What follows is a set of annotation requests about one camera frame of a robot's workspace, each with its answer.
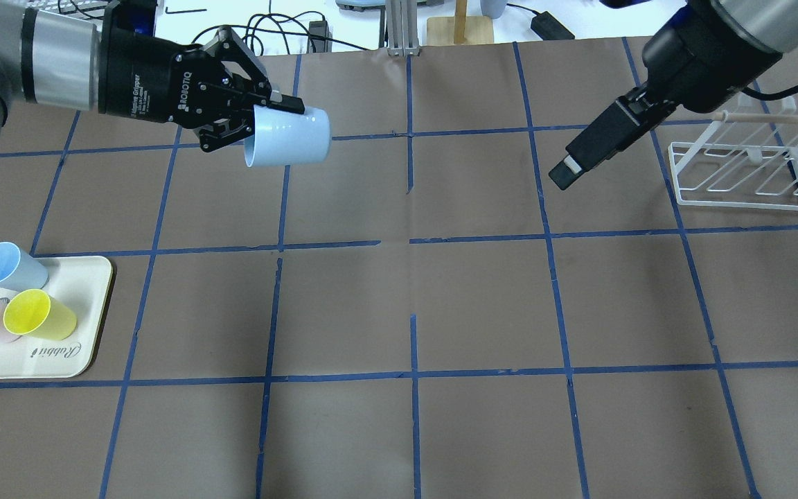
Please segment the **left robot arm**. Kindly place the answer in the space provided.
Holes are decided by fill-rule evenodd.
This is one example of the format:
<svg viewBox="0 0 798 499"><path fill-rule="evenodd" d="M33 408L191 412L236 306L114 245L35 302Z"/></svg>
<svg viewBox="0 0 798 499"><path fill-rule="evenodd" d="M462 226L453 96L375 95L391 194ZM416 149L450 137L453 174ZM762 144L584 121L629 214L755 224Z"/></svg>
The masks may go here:
<svg viewBox="0 0 798 499"><path fill-rule="evenodd" d="M101 22L0 1L0 136L14 99L192 130L212 152L256 132L263 110L304 113L230 26L208 44L155 37L155 1L111 1Z"/></svg>

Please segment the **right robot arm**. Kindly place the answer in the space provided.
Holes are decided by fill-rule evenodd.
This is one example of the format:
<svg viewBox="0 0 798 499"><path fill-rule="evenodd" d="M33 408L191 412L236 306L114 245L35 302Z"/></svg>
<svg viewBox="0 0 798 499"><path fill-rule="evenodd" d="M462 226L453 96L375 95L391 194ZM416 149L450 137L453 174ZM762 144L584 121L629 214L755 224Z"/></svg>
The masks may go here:
<svg viewBox="0 0 798 499"><path fill-rule="evenodd" d="M687 1L642 51L646 81L614 99L549 173L565 190L675 110L706 114L798 47L798 1Z"/></svg>

